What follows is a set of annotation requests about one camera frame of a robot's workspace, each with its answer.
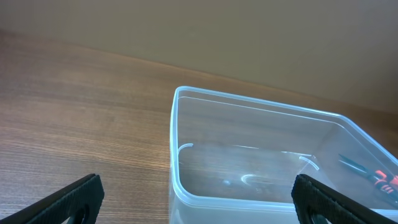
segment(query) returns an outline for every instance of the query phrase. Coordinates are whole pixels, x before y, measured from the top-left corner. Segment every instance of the red object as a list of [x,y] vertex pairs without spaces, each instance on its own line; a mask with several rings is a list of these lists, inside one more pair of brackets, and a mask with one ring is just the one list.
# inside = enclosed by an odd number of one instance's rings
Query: red object
[[374,185],[380,182],[387,182],[390,185],[392,185],[394,188],[398,189],[398,175],[385,174],[381,170],[377,170],[376,174],[380,177],[380,180],[374,183]]

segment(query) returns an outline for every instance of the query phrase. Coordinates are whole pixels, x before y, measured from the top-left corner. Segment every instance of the wooden table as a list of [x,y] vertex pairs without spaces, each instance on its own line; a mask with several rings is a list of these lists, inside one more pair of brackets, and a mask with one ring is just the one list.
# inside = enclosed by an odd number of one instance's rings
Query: wooden table
[[167,223],[181,85],[341,113],[398,156],[396,114],[0,32],[0,218],[97,173],[97,223]]

